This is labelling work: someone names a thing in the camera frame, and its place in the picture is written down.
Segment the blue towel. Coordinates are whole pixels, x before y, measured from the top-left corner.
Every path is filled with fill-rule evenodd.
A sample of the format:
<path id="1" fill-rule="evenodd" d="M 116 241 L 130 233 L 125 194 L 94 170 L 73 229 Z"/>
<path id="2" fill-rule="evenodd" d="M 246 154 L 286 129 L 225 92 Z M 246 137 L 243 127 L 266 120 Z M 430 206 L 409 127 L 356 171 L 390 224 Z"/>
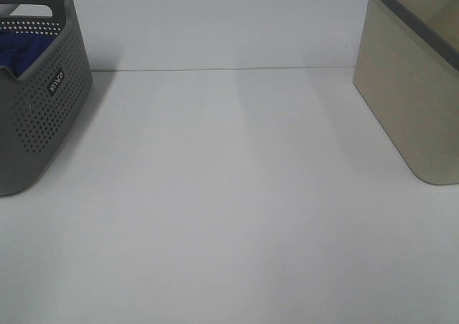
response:
<path id="1" fill-rule="evenodd" d="M 51 45 L 54 37 L 1 30 L 1 66 L 20 77 Z"/>

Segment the grey perforated plastic basket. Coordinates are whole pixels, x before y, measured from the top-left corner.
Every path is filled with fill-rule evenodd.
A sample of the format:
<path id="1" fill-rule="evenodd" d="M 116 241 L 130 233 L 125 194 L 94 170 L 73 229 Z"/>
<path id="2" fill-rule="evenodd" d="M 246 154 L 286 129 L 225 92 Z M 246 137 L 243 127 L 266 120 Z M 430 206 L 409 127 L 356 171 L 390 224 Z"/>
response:
<path id="1" fill-rule="evenodd" d="M 1 66 L 1 195 L 30 187 L 48 167 L 93 84 L 73 0 L 1 0 L 40 5 L 49 16 L 2 16 L 1 30 L 54 41 L 20 76 Z"/>

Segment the beige bin with grey rim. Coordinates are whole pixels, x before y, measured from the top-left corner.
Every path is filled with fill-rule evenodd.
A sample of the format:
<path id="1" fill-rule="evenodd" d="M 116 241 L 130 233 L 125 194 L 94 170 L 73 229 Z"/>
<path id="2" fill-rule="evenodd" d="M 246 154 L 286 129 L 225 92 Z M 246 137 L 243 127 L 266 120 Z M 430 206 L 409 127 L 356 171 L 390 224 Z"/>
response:
<path id="1" fill-rule="evenodd" d="M 368 0 L 354 85 L 416 177 L 458 182 L 458 0 Z"/>

